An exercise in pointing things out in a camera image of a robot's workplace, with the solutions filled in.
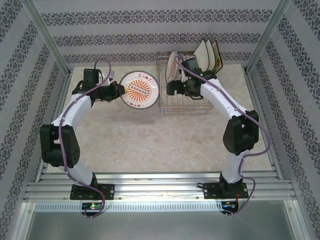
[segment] decorative plate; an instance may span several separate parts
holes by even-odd
[[[159,96],[160,88],[156,79],[145,71],[132,71],[120,81],[126,94],[122,101],[134,109],[147,109],[154,105]]]
[[[177,51],[173,50],[166,65],[166,83],[170,83],[171,81],[179,78],[179,68],[175,60],[176,55],[178,55]]]

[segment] patterned wallpaper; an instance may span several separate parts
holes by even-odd
[[[0,0],[0,240],[9,239],[26,185],[40,162],[63,76],[18,0]]]
[[[102,55],[111,56],[114,66],[154,65],[159,53],[195,51],[202,39],[218,41],[224,64],[244,65],[277,3],[35,1],[71,68]]]
[[[320,239],[319,6],[293,1],[251,73],[284,176]]]

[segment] table surface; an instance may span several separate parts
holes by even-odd
[[[83,79],[84,67],[73,70],[66,103]],[[103,73],[108,67],[100,67]],[[113,67],[115,80],[131,71],[145,71],[153,76],[156,66]],[[225,65],[217,74],[228,93],[248,110],[253,109],[240,65]],[[92,172],[219,172],[226,164],[227,150],[222,137],[227,122],[213,108],[205,113],[166,113],[155,104],[133,109],[119,98],[110,103],[96,102],[76,130],[80,159]],[[253,152],[265,144],[261,133]],[[249,157],[246,171],[271,170],[267,154]],[[47,172],[60,172],[49,166]]]

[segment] plate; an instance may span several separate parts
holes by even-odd
[[[219,51],[219,47],[218,47],[218,43],[217,40],[215,40],[212,43],[212,48],[213,48],[213,52],[214,52],[214,57],[215,57],[215,67],[213,68],[212,72],[214,74],[216,74],[217,72],[219,72],[222,68],[223,68],[223,63],[222,63],[222,59],[221,59],[221,55],[220,55],[220,51]]]
[[[205,45],[206,45],[206,49],[208,50],[208,56],[209,56],[209,67],[207,70],[212,71],[216,66],[216,58],[215,58],[214,48],[212,46],[210,39],[208,39],[206,41]]]
[[[154,105],[160,96],[160,88],[156,79],[145,71],[132,71],[120,81],[126,94],[122,101],[134,109],[147,109]]]
[[[205,40],[202,40],[199,47],[195,50],[193,54],[196,56],[196,61],[201,70],[203,72],[206,71],[209,67],[209,55]]]
[[[177,78],[179,78],[179,68],[177,62],[175,60],[175,56],[177,55],[177,51],[173,50],[170,54],[168,63],[166,65],[166,83],[169,83]]]

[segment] metal floor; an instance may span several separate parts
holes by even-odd
[[[252,201],[241,214],[219,211],[34,212],[28,240],[291,240],[283,201]]]

